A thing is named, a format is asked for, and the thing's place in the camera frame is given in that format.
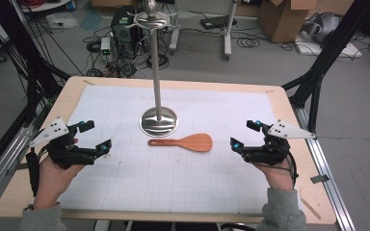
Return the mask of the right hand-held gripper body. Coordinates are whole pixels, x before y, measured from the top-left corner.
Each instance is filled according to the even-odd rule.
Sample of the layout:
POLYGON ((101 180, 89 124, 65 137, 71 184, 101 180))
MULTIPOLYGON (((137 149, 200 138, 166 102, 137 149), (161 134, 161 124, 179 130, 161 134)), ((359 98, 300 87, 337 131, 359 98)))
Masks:
POLYGON ((274 166, 281 163, 290 154, 288 139, 315 139, 314 133, 277 120, 274 124, 263 123, 260 132, 264 135, 264 144, 259 147, 244 146, 242 158, 251 164, 262 163, 274 166))

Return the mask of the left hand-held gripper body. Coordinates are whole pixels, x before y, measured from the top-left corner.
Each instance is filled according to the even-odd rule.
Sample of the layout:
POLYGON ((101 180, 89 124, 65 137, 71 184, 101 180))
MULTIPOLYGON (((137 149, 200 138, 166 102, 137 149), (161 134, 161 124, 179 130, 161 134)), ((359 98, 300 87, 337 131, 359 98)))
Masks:
POLYGON ((45 143, 44 148, 48 151, 49 157, 62 168, 69 168, 72 165, 93 165, 96 160, 96 149, 80 148, 74 142, 74 137, 79 132, 78 123, 66 125, 64 120, 57 116, 29 142, 29 146, 36 147, 45 143))

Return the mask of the wooden rice paddle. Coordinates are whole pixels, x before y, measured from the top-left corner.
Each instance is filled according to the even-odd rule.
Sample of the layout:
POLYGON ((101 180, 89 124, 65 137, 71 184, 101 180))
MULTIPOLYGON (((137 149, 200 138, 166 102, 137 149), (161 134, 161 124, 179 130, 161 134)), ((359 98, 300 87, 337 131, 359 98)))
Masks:
POLYGON ((212 138, 205 133, 175 139, 151 139, 147 142, 149 146, 179 146, 195 152, 208 152, 213 147, 212 138))

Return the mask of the steel utensil stand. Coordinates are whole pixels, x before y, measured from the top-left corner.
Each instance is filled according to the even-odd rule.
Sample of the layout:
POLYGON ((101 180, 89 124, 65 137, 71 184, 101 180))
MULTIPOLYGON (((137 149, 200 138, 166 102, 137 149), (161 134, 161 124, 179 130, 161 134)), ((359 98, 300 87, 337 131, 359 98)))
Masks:
POLYGON ((170 17, 158 11, 155 0, 144 0, 144 11, 142 13, 130 13, 129 15, 133 17, 133 23, 128 25, 128 28, 138 26, 150 32, 150 57, 155 106, 141 115, 140 128, 148 136, 164 138, 172 134, 178 126, 176 113, 162 106, 159 75, 157 31, 172 26, 170 17))

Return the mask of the person's right hand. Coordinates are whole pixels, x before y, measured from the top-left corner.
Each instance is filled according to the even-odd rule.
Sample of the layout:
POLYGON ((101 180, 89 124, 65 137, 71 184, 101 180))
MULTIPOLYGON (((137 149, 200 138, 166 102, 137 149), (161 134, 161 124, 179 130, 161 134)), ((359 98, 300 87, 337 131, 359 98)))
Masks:
POLYGON ((264 173, 266 180, 272 189, 287 192, 294 190, 291 167, 287 159, 274 166, 261 163, 254 164, 254 166, 264 173))

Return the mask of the person's left hand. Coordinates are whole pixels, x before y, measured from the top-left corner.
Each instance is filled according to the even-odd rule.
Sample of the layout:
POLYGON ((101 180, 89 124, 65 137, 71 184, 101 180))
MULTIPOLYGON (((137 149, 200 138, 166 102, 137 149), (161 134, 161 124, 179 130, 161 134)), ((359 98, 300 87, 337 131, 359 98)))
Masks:
POLYGON ((50 157, 46 157, 40 163, 39 187, 33 208, 43 210, 56 206, 60 195, 68 189, 73 178, 83 168, 83 165, 73 165, 63 169, 55 164, 50 157))

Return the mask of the white grid mat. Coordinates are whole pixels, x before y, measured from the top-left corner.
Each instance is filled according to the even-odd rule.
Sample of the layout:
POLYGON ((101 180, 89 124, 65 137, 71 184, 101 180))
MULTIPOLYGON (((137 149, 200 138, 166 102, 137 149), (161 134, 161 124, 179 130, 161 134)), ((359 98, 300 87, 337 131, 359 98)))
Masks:
POLYGON ((85 167, 60 201, 66 209, 123 212, 258 214, 267 201, 268 183, 256 167, 233 152, 230 141, 260 146, 262 134, 249 120, 275 122, 266 93, 164 89, 162 104, 178 116, 172 133, 182 139, 206 133, 207 153, 178 146, 148 145, 140 116, 153 105, 149 88, 87 86, 70 122, 91 120, 78 137, 94 147, 109 140, 109 154, 85 167))

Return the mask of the white power supply unit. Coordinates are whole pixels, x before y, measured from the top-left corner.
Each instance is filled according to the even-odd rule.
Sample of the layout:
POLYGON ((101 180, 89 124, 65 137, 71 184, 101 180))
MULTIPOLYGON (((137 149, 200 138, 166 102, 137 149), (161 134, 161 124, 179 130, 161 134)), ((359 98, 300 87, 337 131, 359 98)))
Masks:
POLYGON ((111 49, 111 39, 110 38, 102 38, 101 45, 100 45, 100 52, 103 58, 103 61, 108 64, 112 61, 112 49, 111 49))

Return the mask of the white rolling stand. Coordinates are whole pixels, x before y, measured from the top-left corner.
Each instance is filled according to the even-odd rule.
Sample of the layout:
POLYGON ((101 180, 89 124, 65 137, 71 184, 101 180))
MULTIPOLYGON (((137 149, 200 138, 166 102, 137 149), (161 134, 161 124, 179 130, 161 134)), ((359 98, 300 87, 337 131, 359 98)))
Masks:
POLYGON ((232 50, 231 50, 231 29, 233 25, 233 19, 237 8, 237 0, 231 0, 231 7, 229 14, 226 17, 225 22, 225 35, 224 35, 224 54, 227 61, 230 60, 232 50))

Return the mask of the black computer tower green sticker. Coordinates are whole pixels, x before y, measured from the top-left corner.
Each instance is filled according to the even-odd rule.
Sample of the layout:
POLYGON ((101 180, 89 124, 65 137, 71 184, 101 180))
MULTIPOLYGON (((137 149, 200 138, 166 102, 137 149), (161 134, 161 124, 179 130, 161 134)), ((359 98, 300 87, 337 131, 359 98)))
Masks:
POLYGON ((129 28, 134 23, 131 14, 135 12, 136 8, 132 5, 118 5, 112 19, 111 29, 120 58, 134 59, 137 56, 135 49, 144 37, 140 27, 129 28))

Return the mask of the brown cardboard box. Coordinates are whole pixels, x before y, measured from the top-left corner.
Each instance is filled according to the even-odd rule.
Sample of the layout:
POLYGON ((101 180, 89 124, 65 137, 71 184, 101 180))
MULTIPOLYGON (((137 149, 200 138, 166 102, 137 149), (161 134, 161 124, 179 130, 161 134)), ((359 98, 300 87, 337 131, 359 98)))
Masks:
POLYGON ((294 42, 307 14, 316 6, 317 0, 262 0, 257 24, 271 42, 294 42))

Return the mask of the flat black box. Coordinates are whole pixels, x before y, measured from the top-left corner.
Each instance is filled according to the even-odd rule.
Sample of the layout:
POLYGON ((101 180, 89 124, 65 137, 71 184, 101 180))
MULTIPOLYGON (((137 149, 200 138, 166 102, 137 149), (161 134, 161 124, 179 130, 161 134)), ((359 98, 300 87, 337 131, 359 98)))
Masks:
POLYGON ((216 16, 204 18, 200 21, 201 26, 206 30, 226 28, 228 26, 229 16, 216 16))

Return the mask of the white flat board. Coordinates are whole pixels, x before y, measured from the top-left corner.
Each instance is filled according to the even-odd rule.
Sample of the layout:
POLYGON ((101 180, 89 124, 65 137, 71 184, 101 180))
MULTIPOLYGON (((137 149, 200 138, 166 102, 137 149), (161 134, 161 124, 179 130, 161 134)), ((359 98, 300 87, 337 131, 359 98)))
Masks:
MULTIPOLYGON (((322 52, 322 48, 319 43, 312 38, 304 38, 302 36, 299 36, 295 40, 295 47, 300 55, 319 56, 322 52)), ((360 59, 362 57, 362 53, 349 42, 339 54, 339 57, 360 59)))

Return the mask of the aluminium rail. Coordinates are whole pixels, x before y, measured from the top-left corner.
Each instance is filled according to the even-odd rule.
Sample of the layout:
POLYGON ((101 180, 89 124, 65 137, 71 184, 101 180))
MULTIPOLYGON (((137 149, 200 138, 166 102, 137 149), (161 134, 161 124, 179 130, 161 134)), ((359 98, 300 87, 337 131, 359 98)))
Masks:
POLYGON ((18 155, 28 146, 33 132, 33 128, 21 127, 16 133, 10 135, 0 149, 0 183, 13 167, 18 155))
POLYGON ((319 141, 297 139, 290 145, 300 174, 296 188, 307 223, 356 231, 319 141))

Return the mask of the black metal frame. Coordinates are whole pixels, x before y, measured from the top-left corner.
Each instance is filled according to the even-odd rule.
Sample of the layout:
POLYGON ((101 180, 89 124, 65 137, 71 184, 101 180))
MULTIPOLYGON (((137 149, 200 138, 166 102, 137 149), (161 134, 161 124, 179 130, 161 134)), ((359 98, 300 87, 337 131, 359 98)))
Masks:
POLYGON ((306 125, 306 128, 310 132, 316 131, 323 79, 345 46, 351 40, 358 27, 365 21, 369 14, 370 0, 354 0, 311 68, 304 75, 282 86, 284 90, 291 90, 297 87, 295 93, 289 97, 290 103, 295 108, 303 109, 306 100, 311 98, 310 111, 306 125))
POLYGON ((24 124, 32 123, 32 119, 36 117, 35 110, 41 100, 43 98, 53 99, 60 94, 63 87, 55 80, 55 76, 68 80, 70 75, 43 57, 19 18, 11 0, 0 0, 0 26, 16 48, 17 53, 12 51, 1 36, 0 44, 12 60, 18 76, 27 81, 27 104, 0 140, 1 157, 15 133, 24 124))

